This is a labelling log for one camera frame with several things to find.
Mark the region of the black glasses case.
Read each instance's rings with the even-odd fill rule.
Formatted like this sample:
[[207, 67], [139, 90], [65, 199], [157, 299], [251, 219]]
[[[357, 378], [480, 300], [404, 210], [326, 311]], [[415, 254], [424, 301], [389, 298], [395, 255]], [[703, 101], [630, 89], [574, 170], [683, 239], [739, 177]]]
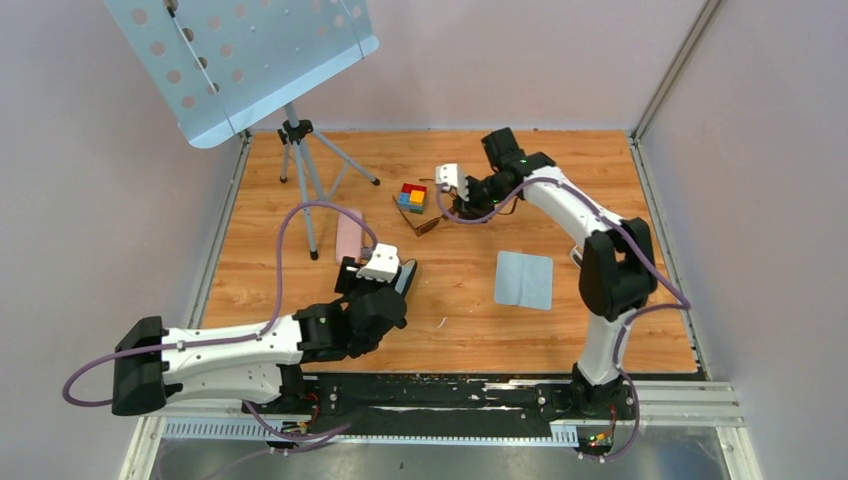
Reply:
[[394, 289], [403, 299], [406, 299], [412, 287], [418, 264], [419, 262], [416, 259], [409, 259], [400, 264], [399, 271], [394, 279]]

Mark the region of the brown frame sunglasses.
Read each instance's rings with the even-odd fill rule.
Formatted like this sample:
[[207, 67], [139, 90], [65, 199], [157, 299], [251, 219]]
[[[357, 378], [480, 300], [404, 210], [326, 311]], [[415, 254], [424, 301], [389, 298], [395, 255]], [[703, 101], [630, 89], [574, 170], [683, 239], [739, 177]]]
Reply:
[[404, 220], [405, 224], [406, 224], [406, 225], [407, 225], [407, 226], [408, 226], [408, 227], [409, 227], [409, 228], [413, 231], [413, 233], [414, 233], [417, 237], [421, 237], [421, 236], [423, 236], [423, 235], [425, 235], [425, 234], [427, 234], [427, 233], [431, 232], [431, 231], [432, 231], [432, 230], [434, 230], [434, 229], [435, 229], [435, 228], [436, 228], [436, 227], [437, 227], [440, 223], [442, 223], [443, 221], [447, 221], [447, 220], [448, 220], [448, 216], [447, 216], [446, 214], [444, 214], [444, 213], [440, 213], [440, 214], [437, 214], [435, 217], [430, 218], [429, 220], [426, 220], [426, 221], [420, 221], [420, 222], [418, 222], [418, 223], [415, 223], [415, 222], [414, 222], [414, 220], [415, 220], [415, 216], [416, 216], [416, 215], [418, 215], [418, 216], [423, 215], [423, 214], [425, 213], [425, 210], [426, 210], [426, 209], [424, 210], [424, 213], [423, 213], [423, 214], [415, 214], [415, 213], [410, 213], [410, 212], [404, 212], [404, 211], [401, 211], [401, 210], [400, 210], [400, 209], [396, 206], [396, 204], [395, 204], [395, 200], [397, 199], [397, 197], [398, 197], [398, 196], [392, 196], [393, 204], [394, 204], [394, 205], [395, 205], [395, 207], [397, 208], [397, 210], [398, 210], [398, 212], [399, 212], [399, 214], [400, 214], [401, 218]]

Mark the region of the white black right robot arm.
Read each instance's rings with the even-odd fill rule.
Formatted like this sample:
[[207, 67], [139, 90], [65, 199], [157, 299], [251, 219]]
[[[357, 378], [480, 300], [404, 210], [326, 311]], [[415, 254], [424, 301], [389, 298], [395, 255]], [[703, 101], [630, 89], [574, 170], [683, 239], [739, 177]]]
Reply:
[[651, 229], [639, 218], [625, 219], [580, 190], [547, 154], [526, 153], [510, 128], [481, 140], [491, 174], [477, 179], [456, 163], [435, 168], [435, 181], [453, 194], [460, 223], [484, 223], [503, 203], [520, 198], [552, 219], [579, 253], [578, 291], [590, 318], [583, 352], [574, 367], [580, 381], [571, 403], [584, 417], [596, 417], [611, 403], [607, 385], [622, 378], [618, 353], [625, 323], [643, 308], [658, 285]]

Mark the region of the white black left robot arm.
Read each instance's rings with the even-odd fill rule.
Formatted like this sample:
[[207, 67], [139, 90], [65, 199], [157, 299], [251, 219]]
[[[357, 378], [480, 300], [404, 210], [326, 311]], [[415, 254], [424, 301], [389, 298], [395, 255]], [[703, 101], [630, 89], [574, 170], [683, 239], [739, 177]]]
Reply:
[[338, 299], [265, 323], [210, 329], [167, 328], [158, 316], [136, 322], [118, 342], [111, 412], [152, 414], [188, 400], [273, 404], [283, 413], [306, 400], [302, 365], [358, 358], [407, 325], [406, 294], [418, 263], [403, 262], [383, 283], [341, 268]]

